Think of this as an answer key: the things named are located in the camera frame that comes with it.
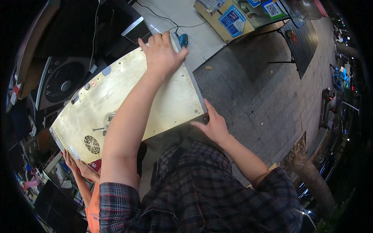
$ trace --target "ventilation holes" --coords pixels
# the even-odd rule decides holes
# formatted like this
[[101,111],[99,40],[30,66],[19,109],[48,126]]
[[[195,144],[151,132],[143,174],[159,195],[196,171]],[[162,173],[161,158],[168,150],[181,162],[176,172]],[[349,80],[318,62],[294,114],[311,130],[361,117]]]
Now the ventilation holes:
[[87,149],[93,153],[98,154],[100,153],[100,145],[98,144],[97,140],[92,136],[85,136],[84,137],[84,143]]

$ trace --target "blue power tool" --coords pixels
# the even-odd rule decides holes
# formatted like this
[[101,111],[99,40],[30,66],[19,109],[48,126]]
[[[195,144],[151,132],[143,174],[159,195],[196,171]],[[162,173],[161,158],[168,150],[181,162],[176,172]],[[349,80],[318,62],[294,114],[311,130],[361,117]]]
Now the blue power tool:
[[178,40],[179,40],[179,43],[180,43],[180,46],[181,47],[187,47],[188,45],[188,35],[187,34],[181,34],[181,36],[179,36],[177,33],[176,33],[176,36],[178,37]]

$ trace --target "plaid shirt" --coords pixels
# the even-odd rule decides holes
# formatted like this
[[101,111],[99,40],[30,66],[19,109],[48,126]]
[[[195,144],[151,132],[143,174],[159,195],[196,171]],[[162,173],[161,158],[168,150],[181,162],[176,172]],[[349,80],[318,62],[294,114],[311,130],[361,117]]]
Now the plaid shirt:
[[156,183],[140,202],[127,185],[100,185],[101,232],[299,232],[302,213],[285,170],[272,170],[256,190],[232,175],[228,158],[195,142],[168,171],[159,159]]

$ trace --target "person's hand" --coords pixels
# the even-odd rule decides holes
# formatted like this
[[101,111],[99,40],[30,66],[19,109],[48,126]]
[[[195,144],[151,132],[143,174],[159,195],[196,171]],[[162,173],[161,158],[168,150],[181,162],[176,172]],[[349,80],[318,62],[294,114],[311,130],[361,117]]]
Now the person's hand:
[[83,163],[81,160],[78,160],[76,162],[80,169],[80,173],[82,174],[83,177],[93,180],[95,182],[100,182],[100,176],[89,166],[87,166],[85,163]]
[[204,98],[203,100],[209,114],[209,123],[205,125],[201,122],[191,122],[190,124],[199,128],[208,138],[221,145],[230,136],[225,119],[216,112],[207,99]]
[[77,172],[78,167],[76,166],[74,160],[69,155],[69,152],[65,149],[62,150],[62,156],[65,160],[66,165],[71,169],[73,173]]
[[179,53],[172,48],[169,31],[149,37],[149,47],[140,38],[138,42],[146,56],[147,70],[163,80],[173,75],[189,53],[185,47]]

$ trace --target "qr code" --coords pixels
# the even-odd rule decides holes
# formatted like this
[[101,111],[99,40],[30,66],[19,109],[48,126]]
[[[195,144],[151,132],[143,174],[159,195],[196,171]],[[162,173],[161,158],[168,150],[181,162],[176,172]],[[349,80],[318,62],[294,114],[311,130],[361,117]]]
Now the qr code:
[[272,17],[281,14],[281,10],[278,8],[278,6],[274,2],[271,2],[265,5],[264,7],[266,8],[269,15]]

